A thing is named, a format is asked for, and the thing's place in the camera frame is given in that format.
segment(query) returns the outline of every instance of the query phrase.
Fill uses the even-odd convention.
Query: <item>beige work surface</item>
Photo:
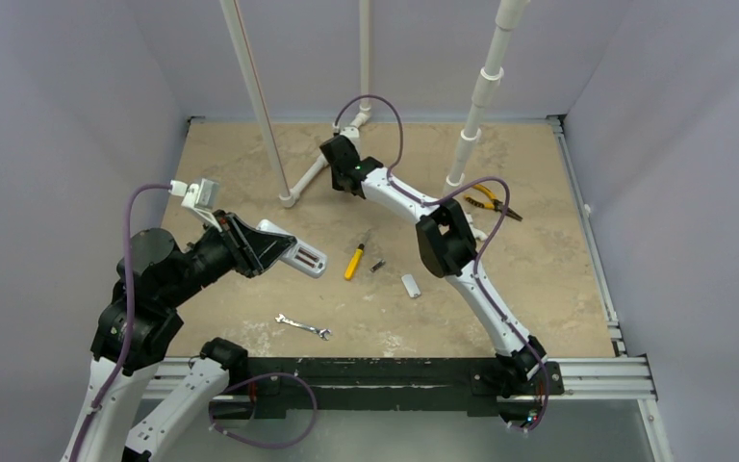
[[[438,196],[453,158],[459,124],[407,124],[403,162],[395,176]],[[389,165],[397,153],[397,130],[388,123],[361,129],[362,155]],[[274,127],[291,185],[313,163],[327,124]],[[545,124],[483,127],[483,138],[467,178],[503,177],[511,187],[511,219],[483,257],[483,266],[512,312],[552,357],[612,357],[605,317],[587,245],[582,236],[559,150]],[[469,357],[493,349],[469,306],[420,262],[415,227],[390,211],[331,188],[330,171],[317,177],[291,209],[277,199],[276,179],[255,124],[199,123],[191,126],[177,178],[200,176],[221,184],[217,207],[255,226],[268,218],[327,254],[326,274],[312,279],[277,264],[246,279],[231,272],[179,309],[185,325],[171,343],[171,356],[197,354],[221,336],[252,356]],[[492,185],[500,197],[498,185]],[[491,229],[496,215],[474,209],[473,224]],[[200,222],[179,201],[169,204],[163,227],[183,246],[201,235]],[[352,281],[344,270],[361,237],[371,229],[364,259]],[[379,259],[378,272],[370,266]],[[422,295],[411,299],[400,277],[415,276]],[[327,327],[325,342],[278,324],[288,318]]]

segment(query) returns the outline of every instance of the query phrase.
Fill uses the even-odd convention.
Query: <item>robotic arm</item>
[[[531,349],[544,363],[548,355],[508,309],[482,264],[477,266],[476,277],[473,274],[476,241],[460,204],[450,199],[441,205],[422,205],[437,200],[400,180],[395,180],[395,185],[420,201],[393,188],[383,164],[372,157],[361,159],[350,139],[356,136],[354,132],[349,132],[349,137],[337,135],[320,147],[331,166],[333,189],[381,204],[415,224],[420,259],[429,272],[445,278],[474,311],[492,341],[497,359],[507,370],[507,381],[519,386],[530,380],[541,367]]]
[[[136,314],[129,354],[122,372],[92,408],[98,390],[115,368],[126,331],[124,261],[112,303],[98,319],[91,344],[89,388],[62,461],[154,461],[196,414],[229,385],[247,378],[247,351],[223,339],[206,344],[191,375],[132,431],[128,431],[149,380],[165,358],[168,345],[183,322],[177,307],[229,271],[258,276],[282,261],[318,278],[327,257],[268,220],[256,228],[234,214],[211,212],[217,184],[173,182],[172,193],[205,221],[205,232],[183,251],[162,228],[140,231],[132,238]],[[88,430],[80,435],[82,425]],[[75,443],[80,446],[72,457]]]

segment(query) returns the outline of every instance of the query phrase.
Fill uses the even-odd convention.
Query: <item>wrench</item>
[[[276,317],[276,322],[284,323],[292,325],[293,327],[298,327],[299,329],[304,329],[310,332],[313,332],[314,334],[321,337],[322,340],[330,340],[327,338],[328,335],[333,335],[332,332],[330,332],[330,329],[317,329],[313,327],[312,325],[302,324],[301,322],[293,321],[291,319],[285,318],[285,315],[279,313],[279,316]]]

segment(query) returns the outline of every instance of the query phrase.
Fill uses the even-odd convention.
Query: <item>screwdriver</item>
[[[361,261],[361,257],[364,256],[364,246],[367,243],[367,239],[370,238],[370,231],[364,235],[364,239],[355,247],[355,253],[352,254],[352,258],[349,261],[349,265],[346,266],[344,272],[344,279],[347,281],[352,280],[352,276],[355,274],[355,270],[358,268],[358,262]]]

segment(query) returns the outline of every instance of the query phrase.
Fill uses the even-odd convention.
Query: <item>pliers handle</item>
[[[502,213],[502,207],[503,203],[501,200],[497,198],[497,195],[492,192],[492,190],[486,188],[483,185],[474,185],[472,188],[480,191],[481,193],[486,194],[486,197],[489,199],[489,202],[480,202],[479,200],[474,199],[473,197],[469,196],[468,194],[464,195],[463,198],[466,199],[467,202],[469,202],[474,207],[479,207],[481,209],[486,210],[493,210],[495,212]],[[522,217],[517,212],[511,210],[511,207],[508,208],[508,210],[505,211],[505,215],[509,218],[515,219],[516,221],[522,221]]]

